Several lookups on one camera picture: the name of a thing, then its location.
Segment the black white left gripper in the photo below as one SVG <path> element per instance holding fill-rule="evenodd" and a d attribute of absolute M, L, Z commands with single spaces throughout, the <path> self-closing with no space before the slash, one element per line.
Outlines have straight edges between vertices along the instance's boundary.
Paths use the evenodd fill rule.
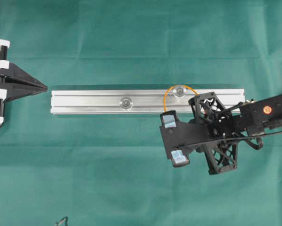
<path fill-rule="evenodd" d="M 0 39 L 0 84 L 5 82 L 4 76 L 6 76 L 27 85 L 7 85 L 5 89 L 0 89 L 0 127 L 4 123 L 4 102 L 44 93 L 48 89 L 39 80 L 7 60 L 9 46 L 8 40 Z"/>

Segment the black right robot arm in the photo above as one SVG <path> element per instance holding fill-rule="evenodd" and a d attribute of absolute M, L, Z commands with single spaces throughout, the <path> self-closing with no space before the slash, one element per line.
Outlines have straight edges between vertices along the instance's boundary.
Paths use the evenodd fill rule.
<path fill-rule="evenodd" d="M 191 98 L 189 105 L 191 122 L 207 129 L 208 137 L 196 150 L 205 154 L 210 175 L 237 169 L 239 142 L 259 150 L 265 129 L 282 128 L 282 95 L 225 108 L 215 92 L 209 92 Z"/>

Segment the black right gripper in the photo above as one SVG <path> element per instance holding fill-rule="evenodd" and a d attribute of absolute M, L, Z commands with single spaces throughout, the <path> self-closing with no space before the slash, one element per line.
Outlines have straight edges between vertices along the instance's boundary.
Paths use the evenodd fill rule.
<path fill-rule="evenodd" d="M 206 125 L 211 138 L 199 143 L 195 149 L 205 155 L 209 175 L 228 172 L 237 168 L 238 143 L 232 111 L 241 107 L 239 102 L 226 108 L 214 92 L 195 96 L 188 101 L 197 124 Z"/>

